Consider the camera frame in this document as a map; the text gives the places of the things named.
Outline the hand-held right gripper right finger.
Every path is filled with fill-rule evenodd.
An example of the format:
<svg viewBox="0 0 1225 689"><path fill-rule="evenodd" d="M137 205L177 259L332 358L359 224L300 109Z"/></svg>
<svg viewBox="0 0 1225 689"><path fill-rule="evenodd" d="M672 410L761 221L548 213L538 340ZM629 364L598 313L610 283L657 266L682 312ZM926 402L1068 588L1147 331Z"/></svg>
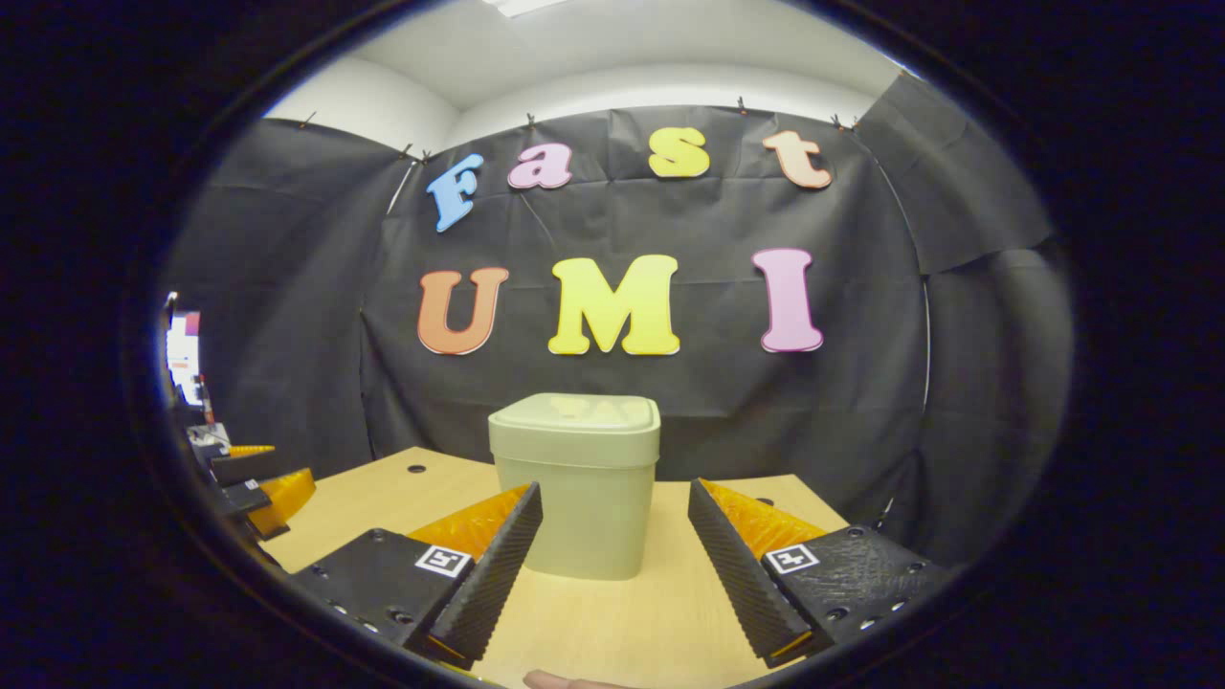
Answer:
<svg viewBox="0 0 1225 689"><path fill-rule="evenodd" d="M862 638L952 576L875 528L821 528L714 481L691 481L687 515L771 668Z"/></svg>

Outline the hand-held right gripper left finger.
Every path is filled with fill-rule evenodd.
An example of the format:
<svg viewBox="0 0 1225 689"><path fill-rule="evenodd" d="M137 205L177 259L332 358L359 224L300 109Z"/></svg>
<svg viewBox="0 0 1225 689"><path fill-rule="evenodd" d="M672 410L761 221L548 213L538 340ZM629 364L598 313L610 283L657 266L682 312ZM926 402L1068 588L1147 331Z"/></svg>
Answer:
<svg viewBox="0 0 1225 689"><path fill-rule="evenodd" d="M543 520L529 481L412 533L368 528L290 576L359 631L468 671L484 658Z"/></svg>

